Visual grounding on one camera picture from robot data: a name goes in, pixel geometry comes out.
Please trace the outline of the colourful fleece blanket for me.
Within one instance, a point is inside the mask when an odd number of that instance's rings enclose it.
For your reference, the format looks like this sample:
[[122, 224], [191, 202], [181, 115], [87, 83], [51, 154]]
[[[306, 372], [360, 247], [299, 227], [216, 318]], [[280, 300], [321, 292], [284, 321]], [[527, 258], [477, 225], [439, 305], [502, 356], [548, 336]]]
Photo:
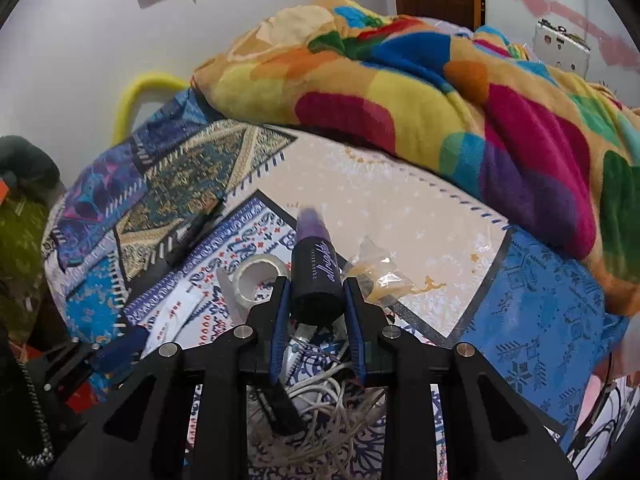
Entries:
[[438, 174], [639, 310], [639, 114], [497, 29], [441, 32], [352, 0], [292, 6], [198, 67], [222, 114], [361, 143]]

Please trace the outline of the white tape roll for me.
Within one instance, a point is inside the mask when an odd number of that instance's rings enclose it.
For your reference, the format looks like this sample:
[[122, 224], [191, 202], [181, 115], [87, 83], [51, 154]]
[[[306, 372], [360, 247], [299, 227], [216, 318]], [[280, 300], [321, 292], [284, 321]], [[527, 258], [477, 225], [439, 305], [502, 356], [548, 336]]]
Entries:
[[256, 290], [262, 285], [273, 285], [278, 278], [289, 278], [290, 271], [278, 257], [269, 254], [250, 256], [240, 263], [232, 276], [234, 300], [245, 311], [255, 304]]

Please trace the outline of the clear plastic wrapper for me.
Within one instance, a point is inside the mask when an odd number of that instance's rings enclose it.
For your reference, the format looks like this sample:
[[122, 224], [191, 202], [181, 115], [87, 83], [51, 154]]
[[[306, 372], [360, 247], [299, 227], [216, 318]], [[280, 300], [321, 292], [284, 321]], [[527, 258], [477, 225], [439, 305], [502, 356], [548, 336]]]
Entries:
[[345, 264], [343, 276], [356, 278], [363, 300], [381, 308], [389, 308], [413, 290], [413, 281], [398, 269], [390, 252], [368, 236]]

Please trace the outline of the white bedside cabinet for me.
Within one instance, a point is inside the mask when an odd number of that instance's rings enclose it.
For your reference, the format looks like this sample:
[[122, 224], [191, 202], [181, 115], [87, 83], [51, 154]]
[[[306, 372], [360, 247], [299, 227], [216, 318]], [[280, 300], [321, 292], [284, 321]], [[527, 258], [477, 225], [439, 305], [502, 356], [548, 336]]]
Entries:
[[544, 18], [536, 24], [533, 50], [541, 62], [585, 78], [591, 49], [585, 40], [570, 34], [563, 26], [554, 26]]

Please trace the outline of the black purple spray bottle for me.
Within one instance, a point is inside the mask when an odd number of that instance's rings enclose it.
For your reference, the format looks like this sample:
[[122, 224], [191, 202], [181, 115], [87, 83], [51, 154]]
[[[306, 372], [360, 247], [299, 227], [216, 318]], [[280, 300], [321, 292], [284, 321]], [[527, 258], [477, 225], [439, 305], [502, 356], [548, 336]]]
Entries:
[[306, 325], [331, 325], [344, 311], [341, 271], [329, 231], [312, 207], [298, 213], [291, 263], [292, 317]]

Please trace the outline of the blue patchwork bedspread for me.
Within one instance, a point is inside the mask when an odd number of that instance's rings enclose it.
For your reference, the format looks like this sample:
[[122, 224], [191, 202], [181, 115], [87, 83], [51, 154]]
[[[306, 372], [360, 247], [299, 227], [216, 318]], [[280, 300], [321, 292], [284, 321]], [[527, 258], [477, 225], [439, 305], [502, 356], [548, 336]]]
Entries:
[[320, 211], [342, 270], [383, 261], [412, 285], [384, 300], [397, 326], [424, 344], [476, 344], [570, 446], [591, 371], [628, 325], [579, 262], [426, 171], [221, 118], [193, 90], [55, 204], [42, 240], [51, 294], [74, 336], [110, 342], [152, 330], [188, 292], [175, 342], [211, 344], [232, 324], [218, 273], [256, 255], [289, 262], [305, 206]]

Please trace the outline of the green patterned bag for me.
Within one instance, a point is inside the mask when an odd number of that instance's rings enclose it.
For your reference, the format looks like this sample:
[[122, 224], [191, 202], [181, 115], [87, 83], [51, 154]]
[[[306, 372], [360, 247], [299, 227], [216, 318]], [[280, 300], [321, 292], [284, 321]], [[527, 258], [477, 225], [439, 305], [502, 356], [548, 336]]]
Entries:
[[17, 344], [28, 341], [47, 291], [41, 242], [48, 213], [21, 193], [1, 204], [1, 324]]

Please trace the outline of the sliding wardrobe with hearts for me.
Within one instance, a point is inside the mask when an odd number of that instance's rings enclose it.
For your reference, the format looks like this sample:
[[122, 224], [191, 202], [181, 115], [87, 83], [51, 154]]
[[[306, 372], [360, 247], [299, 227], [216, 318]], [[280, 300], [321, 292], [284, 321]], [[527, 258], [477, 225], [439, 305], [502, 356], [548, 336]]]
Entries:
[[540, 20], [582, 37], [591, 50], [586, 78], [639, 105], [639, 50], [608, 0], [485, 0], [485, 22], [519, 44], [533, 42]]

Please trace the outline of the yellow foam bed rail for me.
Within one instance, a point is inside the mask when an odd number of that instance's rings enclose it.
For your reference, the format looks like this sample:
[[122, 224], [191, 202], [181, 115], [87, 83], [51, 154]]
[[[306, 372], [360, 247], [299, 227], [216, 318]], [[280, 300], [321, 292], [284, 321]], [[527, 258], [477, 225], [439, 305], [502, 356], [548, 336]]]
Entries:
[[119, 144], [130, 135], [139, 108], [144, 103], [173, 96], [189, 86], [190, 82], [186, 79], [163, 72], [146, 72], [134, 78], [119, 98], [111, 146]]

